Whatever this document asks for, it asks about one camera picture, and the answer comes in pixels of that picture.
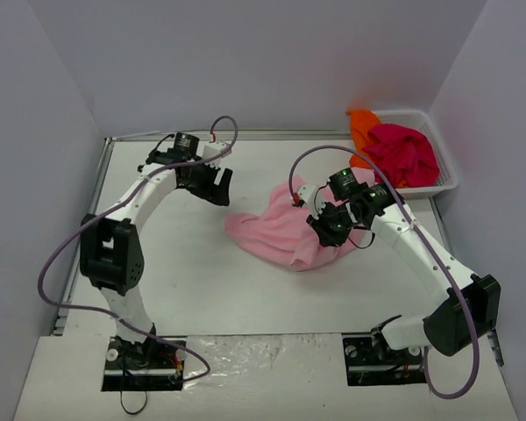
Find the pink t shirt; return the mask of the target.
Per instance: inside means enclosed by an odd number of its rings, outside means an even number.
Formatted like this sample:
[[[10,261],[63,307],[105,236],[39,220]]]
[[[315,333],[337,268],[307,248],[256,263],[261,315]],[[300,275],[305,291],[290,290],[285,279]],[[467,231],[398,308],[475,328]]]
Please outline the pink t shirt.
[[[306,222],[308,215],[307,209],[292,205],[288,184],[284,182],[272,189],[262,214],[229,214],[224,219],[224,230],[239,248],[298,272],[331,264],[371,238],[361,230],[354,230],[341,247],[320,246],[317,234]]]

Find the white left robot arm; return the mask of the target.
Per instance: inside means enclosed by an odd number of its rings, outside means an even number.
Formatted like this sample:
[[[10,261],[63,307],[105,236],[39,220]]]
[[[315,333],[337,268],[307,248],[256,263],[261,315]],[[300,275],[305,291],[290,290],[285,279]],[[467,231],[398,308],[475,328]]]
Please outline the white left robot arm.
[[[161,345],[153,339],[154,322],[146,313],[139,290],[145,273],[140,232],[161,202],[177,189],[216,206],[230,203],[232,170],[220,162],[231,145],[211,139],[201,146],[191,134],[173,135],[173,145],[154,148],[139,167],[139,178],[117,201],[117,210],[96,224],[88,214],[82,220],[80,271],[103,295],[115,313],[115,350],[140,367],[152,365]]]

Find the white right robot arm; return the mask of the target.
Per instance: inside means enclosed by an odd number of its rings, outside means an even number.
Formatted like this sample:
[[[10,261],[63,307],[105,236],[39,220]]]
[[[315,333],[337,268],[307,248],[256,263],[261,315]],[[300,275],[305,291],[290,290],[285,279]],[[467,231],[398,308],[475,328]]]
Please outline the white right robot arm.
[[[329,177],[334,197],[318,187],[296,192],[309,208],[308,225],[321,246],[340,247],[352,232],[365,230],[389,245],[430,294],[430,314],[396,316],[379,326],[371,341],[373,356],[390,362],[412,346],[430,346],[453,356],[494,329],[501,286],[491,275],[479,276],[452,256],[419,223],[402,197],[382,182],[358,182],[350,169]]]

